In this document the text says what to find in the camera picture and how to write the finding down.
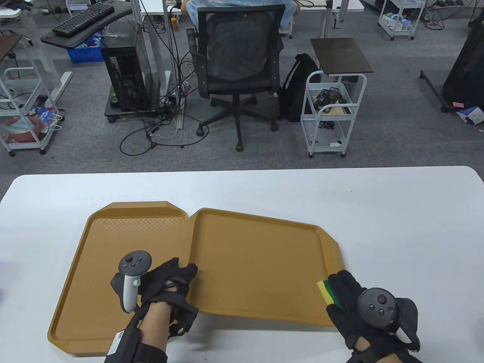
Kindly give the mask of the person's left hand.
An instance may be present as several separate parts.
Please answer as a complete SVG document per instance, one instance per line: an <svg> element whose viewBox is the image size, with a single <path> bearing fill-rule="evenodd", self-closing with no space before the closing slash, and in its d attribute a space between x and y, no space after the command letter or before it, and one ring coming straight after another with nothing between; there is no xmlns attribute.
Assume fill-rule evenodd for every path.
<svg viewBox="0 0 484 363"><path fill-rule="evenodd" d="M180 267L179 259L173 258L141 277L141 308L147 310L154 303L167 303L172 308L169 338L187 333L197 318L199 308L187 301L190 284L197 273L196 264Z"/></svg>

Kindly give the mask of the person's right hand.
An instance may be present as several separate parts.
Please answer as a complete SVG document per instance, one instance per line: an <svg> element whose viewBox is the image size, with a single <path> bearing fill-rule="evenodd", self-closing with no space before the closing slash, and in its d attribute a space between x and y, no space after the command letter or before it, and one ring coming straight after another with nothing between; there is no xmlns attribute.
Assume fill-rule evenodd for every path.
<svg viewBox="0 0 484 363"><path fill-rule="evenodd" d="M332 323L351 350L349 363L418 363L418 308L383 288L365 288L349 271L318 282Z"/></svg>

